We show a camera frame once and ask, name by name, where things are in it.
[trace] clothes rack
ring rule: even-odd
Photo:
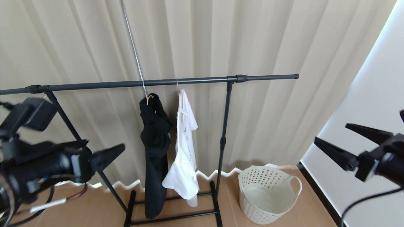
[[[200,193],[197,196],[206,196],[211,195],[213,200],[213,211],[210,212],[200,212],[196,214],[187,214],[181,216],[174,216],[169,218],[162,219],[152,219],[147,221],[135,221],[132,222],[132,212],[135,205],[144,204],[144,201],[137,202],[135,201],[136,192],[132,191],[130,194],[130,199],[128,202],[128,207],[125,206],[121,198],[116,193],[115,189],[112,187],[110,181],[105,176],[102,171],[99,171],[98,174],[101,176],[102,180],[105,182],[106,186],[111,190],[112,194],[123,208],[126,213],[126,218],[124,222],[124,227],[129,227],[132,225],[142,225],[148,223],[156,223],[162,221],[170,221],[184,218],[191,218],[196,216],[210,215],[214,214],[216,216],[216,223],[218,227],[222,227],[222,219],[220,216],[220,209],[218,203],[218,195],[219,195],[219,186],[220,186],[220,178],[221,178],[221,170],[223,163],[223,153],[226,145],[226,129],[227,129],[227,119],[229,116],[229,107],[230,107],[230,96],[231,89],[234,83],[241,83],[246,81],[254,81],[254,80],[281,80],[281,79],[298,79],[298,74],[289,74],[289,75],[271,75],[271,76],[246,76],[246,75],[236,75],[236,76],[227,76],[227,77],[206,77],[206,78],[183,78],[183,79],[165,79],[165,80],[144,80],[144,81],[120,81],[120,82],[98,82],[98,83],[85,83],[85,84],[61,84],[61,85],[31,85],[25,88],[17,88],[17,89],[7,89],[0,90],[0,95],[10,95],[10,94],[38,94],[45,93],[49,100],[57,106],[58,113],[62,117],[63,121],[69,128],[70,132],[73,134],[76,140],[81,140],[80,135],[77,133],[73,124],[70,122],[66,113],[63,111],[63,108],[60,106],[56,96],[53,94],[54,91],[61,90],[82,90],[82,89],[97,89],[97,88],[123,88],[123,87],[143,87],[144,86],[161,86],[161,85],[176,85],[176,84],[202,84],[202,83],[221,83],[226,82],[226,101],[225,101],[225,112],[223,119],[223,129],[222,136],[220,138],[220,154],[219,154],[219,166],[218,166],[218,174],[216,186],[213,181],[210,182],[211,192],[208,193]],[[172,197],[166,198],[166,201],[181,199],[181,197]]]

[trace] white garment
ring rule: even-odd
[[[197,129],[194,113],[184,90],[179,91],[177,112],[177,142],[175,160],[163,180],[163,187],[174,189],[188,205],[198,205],[196,194],[199,191],[196,178],[196,160],[192,131]]]

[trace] tile floor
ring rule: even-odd
[[[284,166],[282,170],[288,174],[295,175],[302,180],[303,191],[299,196],[295,206],[277,221],[269,224],[270,227],[335,227],[335,223],[330,215],[305,180],[303,175],[295,166]],[[238,187],[238,174],[234,173],[229,177],[223,177],[221,181],[221,188],[219,192],[219,206],[221,217],[224,227],[258,227],[248,220],[238,204],[239,187]],[[203,177],[198,177],[200,192],[210,191],[209,181]],[[66,197],[81,190],[70,184],[61,185],[55,188],[54,199]],[[144,192],[140,186],[135,186],[134,190],[137,192],[136,200],[144,199]],[[130,190],[123,187],[116,188],[117,193],[122,200],[127,203],[130,196]],[[49,191],[40,194],[38,201],[35,204],[43,204]],[[177,194],[169,190],[167,197],[177,196]],[[213,202],[211,196],[198,197],[198,207],[189,207],[185,200],[171,200],[166,201],[163,210],[156,218],[170,217],[180,214],[192,214],[201,211],[211,211],[213,209]],[[29,215],[15,216],[12,223],[26,218]],[[109,226],[109,227],[122,227],[125,220],[125,213],[119,206],[115,198],[110,192],[105,191],[103,188],[89,188],[88,191],[79,199],[68,202],[66,204],[56,206],[45,210],[36,219],[22,225],[23,227],[90,227],[90,226]],[[146,220],[144,214],[144,205],[136,205],[132,214],[132,221]],[[182,226],[195,226],[195,227],[214,227],[216,226],[216,219],[214,215],[206,215],[193,217],[188,219],[180,219],[175,221],[152,223],[141,225],[142,227],[182,227]]]

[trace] perforated basket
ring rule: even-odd
[[[293,192],[290,181],[299,181],[298,193]],[[238,175],[240,207],[252,222],[260,225],[276,221],[296,203],[302,191],[299,178],[276,168],[252,166]]]

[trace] black clothing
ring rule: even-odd
[[[168,173],[167,150],[170,146],[168,133],[172,127],[163,110],[158,95],[152,93],[147,105],[146,98],[140,101],[140,116],[144,128],[140,138],[146,151],[145,214],[153,219],[163,209],[167,189],[162,182]]]

